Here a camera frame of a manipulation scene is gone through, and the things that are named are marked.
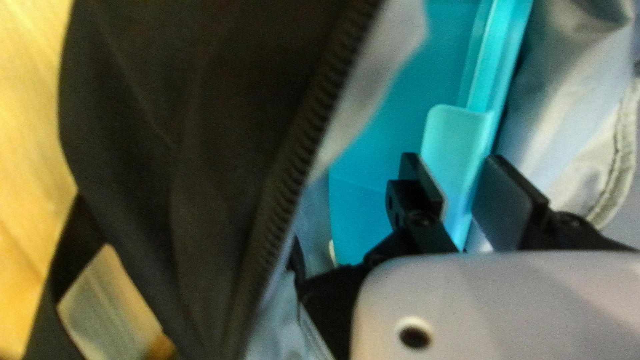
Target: zipper teeth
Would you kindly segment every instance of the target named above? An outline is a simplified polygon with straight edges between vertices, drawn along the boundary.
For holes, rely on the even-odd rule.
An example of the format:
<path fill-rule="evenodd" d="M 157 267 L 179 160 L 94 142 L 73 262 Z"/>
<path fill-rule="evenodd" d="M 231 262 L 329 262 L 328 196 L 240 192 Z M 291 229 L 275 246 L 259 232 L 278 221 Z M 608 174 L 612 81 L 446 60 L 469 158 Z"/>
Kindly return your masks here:
<path fill-rule="evenodd" d="M 219 359 L 244 355 L 253 312 L 286 240 L 300 191 L 359 45 L 382 0 L 352 0 L 344 10 L 307 96 L 264 187 L 223 334 Z"/>

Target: turquoise plastic piece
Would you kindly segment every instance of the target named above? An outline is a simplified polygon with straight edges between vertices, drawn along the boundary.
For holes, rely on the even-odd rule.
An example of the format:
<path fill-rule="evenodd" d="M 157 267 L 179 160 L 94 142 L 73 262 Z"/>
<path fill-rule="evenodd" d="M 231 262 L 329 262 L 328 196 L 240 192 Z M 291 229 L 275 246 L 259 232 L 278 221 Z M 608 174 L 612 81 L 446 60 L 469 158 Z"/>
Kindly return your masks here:
<path fill-rule="evenodd" d="M 459 249 L 490 153 L 532 0 L 429 0 L 429 38 L 396 77 L 370 124 L 329 172 L 333 246 L 359 263 L 391 232 L 385 188 L 400 154 L 419 152 L 447 197 Z"/>

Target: screw hole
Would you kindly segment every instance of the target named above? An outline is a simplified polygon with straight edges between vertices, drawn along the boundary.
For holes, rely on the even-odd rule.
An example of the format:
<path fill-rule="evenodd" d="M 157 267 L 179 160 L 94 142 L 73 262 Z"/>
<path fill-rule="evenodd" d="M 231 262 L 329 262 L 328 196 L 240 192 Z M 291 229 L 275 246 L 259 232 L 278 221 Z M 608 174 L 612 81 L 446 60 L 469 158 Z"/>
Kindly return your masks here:
<path fill-rule="evenodd" d="M 429 347 L 431 337 L 424 329 L 416 326 L 407 326 L 400 332 L 400 340 L 407 347 L 424 350 Z"/>

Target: yellow wood floor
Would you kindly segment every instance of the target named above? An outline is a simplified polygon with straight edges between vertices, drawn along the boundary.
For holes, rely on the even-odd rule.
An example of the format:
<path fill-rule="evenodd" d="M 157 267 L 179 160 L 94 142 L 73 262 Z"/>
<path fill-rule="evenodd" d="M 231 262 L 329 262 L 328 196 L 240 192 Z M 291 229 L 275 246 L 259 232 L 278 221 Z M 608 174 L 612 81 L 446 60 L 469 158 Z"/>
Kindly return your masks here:
<path fill-rule="evenodd" d="M 24 352 L 76 192 L 56 129 L 56 83 L 69 9 L 70 0 L 0 0 L 2 360 L 19 359 Z M 136 290 L 129 285 L 128 291 Z M 167 348 L 161 334 L 158 342 Z"/>

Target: white plastic part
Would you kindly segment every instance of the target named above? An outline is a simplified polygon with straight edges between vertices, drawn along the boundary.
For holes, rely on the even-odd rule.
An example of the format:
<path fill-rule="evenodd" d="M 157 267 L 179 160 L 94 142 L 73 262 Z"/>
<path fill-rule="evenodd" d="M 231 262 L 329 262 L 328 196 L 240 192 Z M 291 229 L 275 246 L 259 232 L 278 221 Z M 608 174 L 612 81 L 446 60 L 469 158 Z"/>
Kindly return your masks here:
<path fill-rule="evenodd" d="M 399 258 L 368 276 L 353 326 L 352 360 L 637 360 L 640 256 Z"/>

